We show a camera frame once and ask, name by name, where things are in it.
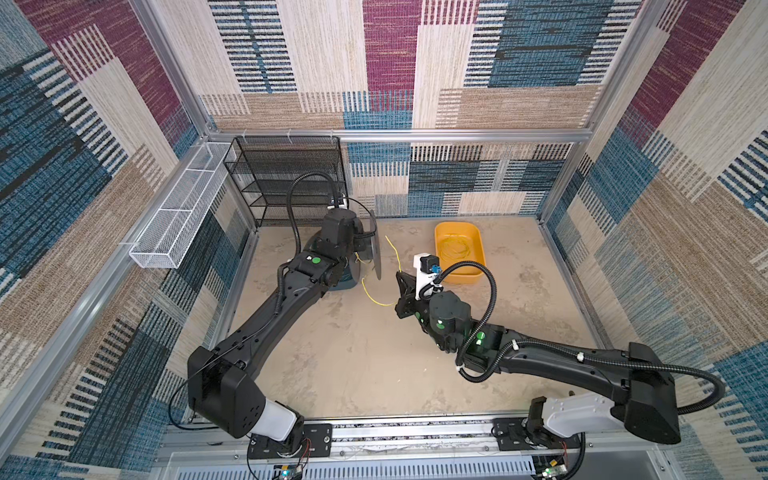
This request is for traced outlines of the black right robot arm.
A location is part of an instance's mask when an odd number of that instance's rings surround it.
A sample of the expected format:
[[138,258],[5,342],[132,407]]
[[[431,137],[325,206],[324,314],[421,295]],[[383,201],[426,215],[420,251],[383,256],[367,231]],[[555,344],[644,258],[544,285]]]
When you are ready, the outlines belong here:
[[415,317],[424,333],[455,356],[459,375],[479,384],[495,374],[522,374],[583,389],[568,398],[532,400],[525,428],[533,441],[623,429],[657,444],[680,443],[679,418],[717,404],[726,393],[715,374],[663,363],[648,346],[625,350],[589,349],[525,335],[490,318],[498,300],[497,282],[484,265],[472,262],[488,280],[490,297],[480,319],[443,282],[454,272],[434,255],[416,259],[415,273],[395,275],[400,318]]

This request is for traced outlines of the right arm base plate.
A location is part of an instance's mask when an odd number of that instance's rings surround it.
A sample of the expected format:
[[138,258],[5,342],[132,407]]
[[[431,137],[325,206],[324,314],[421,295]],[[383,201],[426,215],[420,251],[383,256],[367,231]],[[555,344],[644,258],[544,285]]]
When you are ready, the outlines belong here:
[[546,430],[541,420],[527,417],[502,417],[492,420],[491,435],[500,451],[578,449],[580,437],[563,438]]

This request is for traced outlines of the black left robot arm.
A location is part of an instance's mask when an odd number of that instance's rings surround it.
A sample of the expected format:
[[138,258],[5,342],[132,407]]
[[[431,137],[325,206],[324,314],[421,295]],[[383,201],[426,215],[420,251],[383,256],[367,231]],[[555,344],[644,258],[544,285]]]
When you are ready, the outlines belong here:
[[269,439],[281,456],[308,447],[304,418],[268,399],[256,383],[262,367],[284,335],[328,291],[354,286],[362,258],[369,255],[377,230],[366,230],[357,214],[343,207],[337,183],[324,172],[299,175],[290,185],[320,178],[328,186],[330,208],[320,230],[307,242],[294,238],[295,254],[277,268],[277,286],[268,299],[214,348],[199,347],[187,360],[187,378],[171,398],[187,395],[188,407],[211,428],[234,438]]

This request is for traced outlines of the grey perforated cable spool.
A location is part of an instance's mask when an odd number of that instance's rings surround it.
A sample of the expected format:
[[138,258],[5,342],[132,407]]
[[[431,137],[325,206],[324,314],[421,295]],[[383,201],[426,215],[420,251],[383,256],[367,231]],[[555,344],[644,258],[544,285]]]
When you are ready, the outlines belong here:
[[369,218],[371,223],[371,231],[370,231],[371,260],[373,262],[376,278],[380,280],[382,278],[382,262],[381,262],[381,245],[380,245],[380,237],[378,233],[377,219],[374,213],[371,213],[369,215]]

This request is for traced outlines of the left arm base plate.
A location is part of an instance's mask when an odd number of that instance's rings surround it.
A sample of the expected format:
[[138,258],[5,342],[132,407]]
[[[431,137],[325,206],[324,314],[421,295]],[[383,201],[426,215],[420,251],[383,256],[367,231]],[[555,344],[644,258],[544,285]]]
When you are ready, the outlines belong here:
[[325,458],[330,456],[333,440],[331,423],[305,423],[285,442],[251,434],[248,460]]

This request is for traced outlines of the yellow plastic bin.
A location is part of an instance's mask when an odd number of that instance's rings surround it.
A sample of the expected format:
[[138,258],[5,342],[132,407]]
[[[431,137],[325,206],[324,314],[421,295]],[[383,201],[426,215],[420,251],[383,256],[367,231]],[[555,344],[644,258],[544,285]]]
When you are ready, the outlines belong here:
[[[442,269],[461,261],[486,263],[482,236],[477,226],[468,222],[441,222],[434,230],[435,249]],[[464,266],[447,276],[446,283],[473,284],[484,274],[476,267]]]

